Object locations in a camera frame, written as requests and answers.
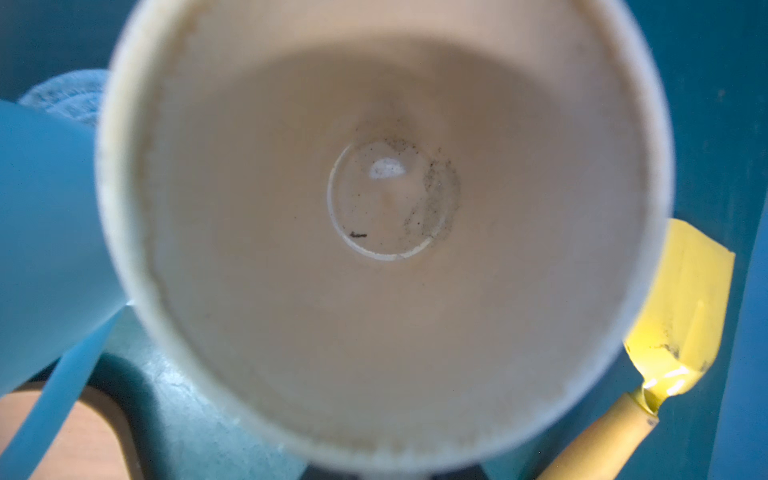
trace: yellow handle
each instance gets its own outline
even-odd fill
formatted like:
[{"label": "yellow handle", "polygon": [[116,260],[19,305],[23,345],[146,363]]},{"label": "yellow handle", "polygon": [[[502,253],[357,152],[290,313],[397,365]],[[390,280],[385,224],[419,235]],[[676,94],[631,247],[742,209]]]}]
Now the yellow handle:
[{"label": "yellow handle", "polygon": [[659,418],[629,394],[584,430],[538,480],[613,480]]}]

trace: white cup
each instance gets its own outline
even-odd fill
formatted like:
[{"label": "white cup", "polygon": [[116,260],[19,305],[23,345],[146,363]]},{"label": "white cup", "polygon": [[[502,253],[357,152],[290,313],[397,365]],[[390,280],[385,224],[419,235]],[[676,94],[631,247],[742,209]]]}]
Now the white cup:
[{"label": "white cup", "polygon": [[98,139],[144,325],[217,404],[351,472],[519,445],[613,359],[672,198],[614,0],[145,0]]}]

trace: teal surface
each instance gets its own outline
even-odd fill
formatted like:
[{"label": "teal surface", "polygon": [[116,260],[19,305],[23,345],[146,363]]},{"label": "teal surface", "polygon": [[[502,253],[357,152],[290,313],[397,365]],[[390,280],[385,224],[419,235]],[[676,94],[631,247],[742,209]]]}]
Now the teal surface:
[{"label": "teal surface", "polygon": [[768,478],[768,204],[746,276],[709,480]]},{"label": "teal surface", "polygon": [[[659,65],[677,144],[675,216],[736,253],[717,361],[660,425],[623,480],[707,477],[741,298],[768,182],[768,2],[632,0]],[[576,408],[521,448],[484,464],[494,480],[535,478],[582,429],[641,382],[626,353]]]},{"label": "teal surface", "polygon": [[[131,0],[0,0],[0,98],[72,68],[99,68]],[[707,477],[746,266],[768,184],[768,2],[631,0],[659,64],[677,143],[675,215],[737,254],[723,345],[701,382],[661,411],[661,424],[620,478]],[[296,478],[303,463],[218,412],[162,356],[135,318],[118,321],[91,384],[131,418],[147,478]],[[641,378],[629,359],[561,421],[484,464],[494,480],[534,478]]]}]

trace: blue object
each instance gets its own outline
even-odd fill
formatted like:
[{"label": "blue object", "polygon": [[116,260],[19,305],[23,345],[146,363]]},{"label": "blue object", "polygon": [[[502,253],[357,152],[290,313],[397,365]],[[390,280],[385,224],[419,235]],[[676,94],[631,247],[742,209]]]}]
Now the blue object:
[{"label": "blue object", "polygon": [[80,397],[114,323],[113,317],[58,361],[32,411],[0,454],[0,478],[26,480],[35,471]]},{"label": "blue object", "polygon": [[93,128],[0,101],[0,396],[126,303],[101,232]]},{"label": "blue object", "polygon": [[710,480],[768,478],[768,203],[746,276]]}]

